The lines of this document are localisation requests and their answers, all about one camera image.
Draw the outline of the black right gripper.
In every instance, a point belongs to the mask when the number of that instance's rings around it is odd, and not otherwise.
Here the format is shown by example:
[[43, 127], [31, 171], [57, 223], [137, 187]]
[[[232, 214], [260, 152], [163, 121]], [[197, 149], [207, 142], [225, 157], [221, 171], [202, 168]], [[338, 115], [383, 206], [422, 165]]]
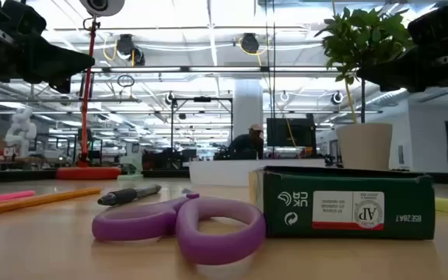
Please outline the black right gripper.
[[408, 32], [415, 48], [379, 64], [363, 66], [358, 76], [381, 89], [401, 88], [383, 76], [410, 76], [404, 87], [411, 93], [429, 87], [448, 87], [448, 5], [411, 21]]

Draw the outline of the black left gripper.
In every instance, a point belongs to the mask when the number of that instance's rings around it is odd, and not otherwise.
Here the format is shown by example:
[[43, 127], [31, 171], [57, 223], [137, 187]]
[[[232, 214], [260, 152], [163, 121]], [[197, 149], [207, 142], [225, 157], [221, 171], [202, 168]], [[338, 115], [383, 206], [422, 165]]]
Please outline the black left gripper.
[[70, 78], [92, 66], [94, 58], [50, 44], [41, 34], [46, 20], [26, 0], [0, 0], [0, 82], [46, 82], [70, 92]]

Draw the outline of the green crayon box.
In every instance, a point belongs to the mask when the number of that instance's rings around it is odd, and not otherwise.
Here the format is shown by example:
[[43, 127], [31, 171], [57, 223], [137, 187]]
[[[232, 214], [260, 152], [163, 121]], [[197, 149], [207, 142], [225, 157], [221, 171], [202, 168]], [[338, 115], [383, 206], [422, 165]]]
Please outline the green crayon box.
[[250, 172], [249, 199], [269, 238], [435, 235], [433, 179], [423, 173], [266, 166]]

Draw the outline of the orange pencil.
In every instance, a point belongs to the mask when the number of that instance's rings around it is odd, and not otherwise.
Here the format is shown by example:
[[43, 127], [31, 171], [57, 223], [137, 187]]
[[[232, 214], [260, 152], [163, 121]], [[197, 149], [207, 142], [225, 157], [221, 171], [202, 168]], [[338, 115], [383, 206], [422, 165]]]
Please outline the orange pencil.
[[99, 194], [102, 191], [98, 187], [90, 187], [75, 191], [66, 191], [61, 193], [44, 194], [40, 196], [34, 196], [30, 198], [21, 198], [11, 201], [0, 202], [0, 214], [4, 212], [10, 212], [21, 208], [29, 208], [38, 205], [45, 205], [58, 201], [65, 201], [73, 198], [79, 198], [83, 196]]

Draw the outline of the black marker pen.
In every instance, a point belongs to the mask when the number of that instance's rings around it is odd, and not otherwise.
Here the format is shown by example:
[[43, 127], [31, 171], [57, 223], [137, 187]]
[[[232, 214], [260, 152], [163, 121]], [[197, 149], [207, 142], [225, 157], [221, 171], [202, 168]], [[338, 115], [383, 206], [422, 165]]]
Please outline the black marker pen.
[[141, 198], [158, 194], [161, 189], [161, 186], [153, 185], [151, 187], [126, 188], [119, 191], [112, 191], [99, 198], [97, 203], [104, 206], [124, 205]]

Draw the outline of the clear pencil case purple lid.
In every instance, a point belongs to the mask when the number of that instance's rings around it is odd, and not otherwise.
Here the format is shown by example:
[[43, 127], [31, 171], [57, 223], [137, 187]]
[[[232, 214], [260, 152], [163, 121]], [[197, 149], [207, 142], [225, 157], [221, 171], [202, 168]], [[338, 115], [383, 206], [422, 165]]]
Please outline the clear pencil case purple lid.
[[245, 187], [249, 172], [265, 166], [325, 167], [325, 162], [324, 159], [198, 161], [189, 164], [189, 172], [192, 184]]

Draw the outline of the purple handled scissors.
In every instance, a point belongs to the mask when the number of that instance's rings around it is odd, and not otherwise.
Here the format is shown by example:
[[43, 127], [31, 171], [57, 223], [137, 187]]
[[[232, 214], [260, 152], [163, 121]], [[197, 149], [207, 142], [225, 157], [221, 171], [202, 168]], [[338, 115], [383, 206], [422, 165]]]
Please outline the purple handled scissors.
[[[224, 235], [199, 231], [202, 219], [223, 217], [245, 224]], [[266, 237], [266, 222], [254, 205], [190, 193], [149, 205], [121, 206], [92, 221], [98, 241], [152, 240], [174, 235], [181, 254], [194, 264], [221, 265], [240, 261], [258, 250]]]

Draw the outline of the green plant in white pot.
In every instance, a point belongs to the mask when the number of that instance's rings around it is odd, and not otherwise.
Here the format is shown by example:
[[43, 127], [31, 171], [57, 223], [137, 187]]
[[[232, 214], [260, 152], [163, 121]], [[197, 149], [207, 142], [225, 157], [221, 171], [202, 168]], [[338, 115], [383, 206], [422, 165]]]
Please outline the green plant in white pot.
[[366, 82], [357, 71], [396, 58], [413, 47], [400, 12], [349, 9], [325, 19], [322, 39], [326, 67], [335, 67], [336, 81], [345, 84], [352, 122], [335, 130], [345, 169], [388, 170], [391, 124], [366, 123]]

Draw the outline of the red desk lamp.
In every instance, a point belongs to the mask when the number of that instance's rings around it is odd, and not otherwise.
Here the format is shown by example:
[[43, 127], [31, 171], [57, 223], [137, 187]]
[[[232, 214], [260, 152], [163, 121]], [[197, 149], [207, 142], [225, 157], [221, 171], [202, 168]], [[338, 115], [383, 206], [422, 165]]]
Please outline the red desk lamp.
[[[89, 56], [93, 56], [96, 32], [100, 28], [100, 17], [114, 16], [124, 7], [125, 0], [80, 0], [86, 11], [91, 15], [89, 31]], [[91, 167], [89, 165], [89, 136], [88, 136], [88, 104], [91, 93], [92, 67], [89, 66], [82, 82], [80, 149], [76, 167], [61, 167], [57, 171], [57, 178], [61, 180], [113, 180], [121, 173], [117, 167]]]

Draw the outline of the black monitor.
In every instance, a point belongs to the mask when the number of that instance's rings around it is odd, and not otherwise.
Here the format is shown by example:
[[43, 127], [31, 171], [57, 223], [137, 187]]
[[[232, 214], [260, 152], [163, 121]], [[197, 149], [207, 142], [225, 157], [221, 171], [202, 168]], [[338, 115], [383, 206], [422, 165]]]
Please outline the black monitor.
[[266, 142], [269, 147], [303, 148], [316, 155], [316, 125], [312, 118], [268, 118]]

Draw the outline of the mint green stapler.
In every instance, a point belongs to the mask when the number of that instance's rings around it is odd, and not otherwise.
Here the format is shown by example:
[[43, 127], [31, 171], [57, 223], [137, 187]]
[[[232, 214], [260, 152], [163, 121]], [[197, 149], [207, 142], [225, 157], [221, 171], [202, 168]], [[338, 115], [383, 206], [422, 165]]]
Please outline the mint green stapler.
[[118, 180], [137, 180], [142, 178], [142, 160], [134, 156], [120, 158], [121, 174]]

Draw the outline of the white pillar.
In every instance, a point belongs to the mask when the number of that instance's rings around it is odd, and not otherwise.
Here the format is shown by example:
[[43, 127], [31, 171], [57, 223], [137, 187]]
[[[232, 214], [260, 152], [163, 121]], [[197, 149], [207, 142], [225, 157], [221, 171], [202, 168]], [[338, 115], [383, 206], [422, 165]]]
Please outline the white pillar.
[[262, 132], [263, 93], [260, 79], [237, 79], [233, 90], [233, 138], [247, 135], [251, 128]]

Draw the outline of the person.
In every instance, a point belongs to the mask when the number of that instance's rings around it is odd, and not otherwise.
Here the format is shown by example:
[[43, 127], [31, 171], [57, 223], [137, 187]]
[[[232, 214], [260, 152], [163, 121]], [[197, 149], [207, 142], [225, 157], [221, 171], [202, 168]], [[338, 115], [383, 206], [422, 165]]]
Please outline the person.
[[260, 124], [252, 124], [247, 134], [236, 136], [229, 145], [230, 159], [263, 159], [264, 139]]

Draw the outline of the black aluminium table frame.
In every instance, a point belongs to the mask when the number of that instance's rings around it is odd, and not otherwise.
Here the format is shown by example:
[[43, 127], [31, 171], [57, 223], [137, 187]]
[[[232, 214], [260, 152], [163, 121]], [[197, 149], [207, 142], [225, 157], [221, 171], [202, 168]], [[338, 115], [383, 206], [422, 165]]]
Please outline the black aluminium table frame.
[[[377, 171], [377, 170], [346, 170], [336, 168], [300, 168], [292, 166], [277, 166], [275, 169], [280, 169], [283, 172], [292, 172], [295, 170], [298, 173], [309, 175], [328, 175], [328, 176], [345, 176], [345, 177], [392, 177], [392, 178], [412, 178], [422, 175], [422, 173], [414, 172], [397, 172], [397, 171]], [[0, 183], [2, 182], [17, 182], [25, 180], [53, 180], [57, 178], [56, 170], [41, 170], [41, 171], [0, 171]], [[143, 171], [144, 177], [148, 178], [191, 178], [189, 170], [153, 170]], [[425, 173], [429, 175], [437, 184], [448, 184], [448, 173]]]

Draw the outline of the black metal rig frame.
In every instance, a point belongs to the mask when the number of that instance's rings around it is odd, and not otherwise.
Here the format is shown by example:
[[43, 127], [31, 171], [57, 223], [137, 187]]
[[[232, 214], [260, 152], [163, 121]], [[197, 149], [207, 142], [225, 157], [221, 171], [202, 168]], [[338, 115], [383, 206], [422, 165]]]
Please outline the black metal rig frame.
[[[230, 114], [230, 120], [232, 124], [230, 125], [231, 131], [230, 135], [233, 136], [233, 98], [225, 98], [225, 97], [210, 97], [210, 96], [195, 96], [195, 97], [173, 97], [170, 100], [170, 149], [171, 153], [173, 153], [174, 143], [173, 143], [173, 132], [174, 132], [174, 114], [176, 110], [174, 109], [174, 103], [176, 101], [182, 101], [182, 104], [177, 108], [180, 109], [184, 106], [187, 101], [192, 101], [195, 103], [210, 103], [211, 101], [217, 101], [222, 107], [224, 107], [228, 113]], [[222, 102], [228, 101], [230, 108], [226, 107]]]

